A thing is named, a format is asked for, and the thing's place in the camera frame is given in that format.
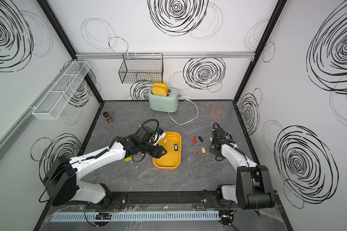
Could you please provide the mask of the yellow orange key tag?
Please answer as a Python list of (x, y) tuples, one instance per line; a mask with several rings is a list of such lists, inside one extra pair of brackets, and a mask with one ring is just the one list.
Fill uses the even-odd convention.
[(206, 149), (204, 147), (201, 148), (201, 155), (202, 156), (206, 155)]

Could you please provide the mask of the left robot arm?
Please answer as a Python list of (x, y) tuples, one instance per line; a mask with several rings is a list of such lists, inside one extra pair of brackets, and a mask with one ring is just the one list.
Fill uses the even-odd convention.
[(112, 143), (89, 154), (68, 158), (58, 157), (43, 179), (45, 191), (52, 206), (70, 201), (85, 201), (107, 208), (112, 204), (112, 192), (103, 184), (83, 182), (87, 174), (115, 161), (138, 153), (159, 159), (167, 154), (166, 149), (151, 142), (115, 137)]

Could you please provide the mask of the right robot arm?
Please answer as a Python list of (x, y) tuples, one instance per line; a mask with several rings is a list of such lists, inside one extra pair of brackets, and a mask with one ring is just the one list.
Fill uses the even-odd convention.
[(228, 162), (236, 170), (236, 183), (220, 187), (223, 199), (233, 201), (243, 210), (259, 210), (275, 206), (269, 169), (249, 159), (234, 143), (217, 141), (210, 152)]

